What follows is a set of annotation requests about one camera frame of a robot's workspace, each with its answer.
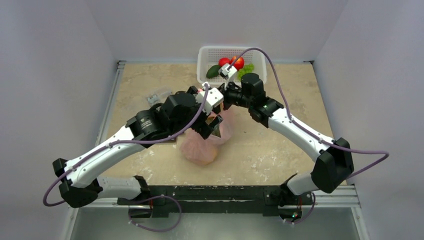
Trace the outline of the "pink printed plastic bag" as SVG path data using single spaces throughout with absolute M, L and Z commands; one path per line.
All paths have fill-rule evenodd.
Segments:
M 180 145 L 180 152 L 189 161 L 197 165 L 207 165 L 211 162 L 205 161 L 205 154 L 209 149 L 220 147 L 227 143 L 234 134 L 235 114 L 232 109 L 220 112 L 219 116 L 223 118 L 220 123 L 221 138 L 210 135 L 207 139 L 202 137 L 192 129 L 188 129 L 185 138 Z

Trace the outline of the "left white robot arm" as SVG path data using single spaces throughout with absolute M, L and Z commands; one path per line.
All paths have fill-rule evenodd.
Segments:
M 219 123 L 206 120 L 223 102 L 222 93 L 212 88 L 191 89 L 169 95 L 165 102 L 139 111 L 109 139 L 72 160 L 53 162 L 60 195 L 72 208 L 86 206 L 100 198 L 120 198 L 146 203 L 151 195 L 142 176 L 114 178 L 104 172 L 125 158 L 149 147 L 174 140 L 187 129 L 207 138 Z

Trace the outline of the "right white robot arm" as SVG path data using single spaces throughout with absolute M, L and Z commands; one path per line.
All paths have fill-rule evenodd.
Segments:
M 334 140 L 320 134 L 296 117 L 277 100 L 267 96 L 263 81 L 256 73 L 243 76 L 241 85 L 223 83 L 219 91 L 224 96 L 224 106 L 247 108 L 251 118 L 271 129 L 302 149 L 314 162 L 311 173 L 294 174 L 281 186 L 280 196 L 288 204 L 294 203 L 300 195 L 311 191 L 332 193 L 354 171 L 350 148 L 344 138 Z

